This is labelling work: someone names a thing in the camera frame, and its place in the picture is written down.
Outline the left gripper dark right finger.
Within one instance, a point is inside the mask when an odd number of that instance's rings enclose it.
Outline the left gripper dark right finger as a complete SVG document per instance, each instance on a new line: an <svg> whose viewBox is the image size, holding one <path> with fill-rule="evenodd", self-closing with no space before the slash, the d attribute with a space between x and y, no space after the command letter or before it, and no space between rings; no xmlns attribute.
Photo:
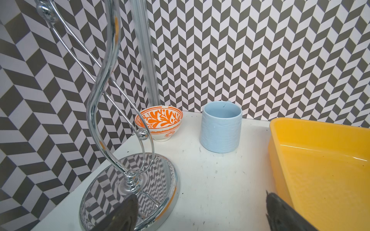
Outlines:
<svg viewBox="0 0 370 231"><path fill-rule="evenodd" d="M277 194L267 192L266 205L271 231L318 231Z"/></svg>

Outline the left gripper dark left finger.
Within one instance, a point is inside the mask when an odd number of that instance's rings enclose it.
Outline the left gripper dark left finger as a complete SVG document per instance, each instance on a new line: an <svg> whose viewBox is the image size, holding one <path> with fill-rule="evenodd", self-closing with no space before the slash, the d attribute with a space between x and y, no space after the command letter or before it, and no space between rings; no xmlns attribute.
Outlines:
<svg viewBox="0 0 370 231"><path fill-rule="evenodd" d="M92 228L92 231L133 231L138 219L139 203L129 195L114 211Z"/></svg>

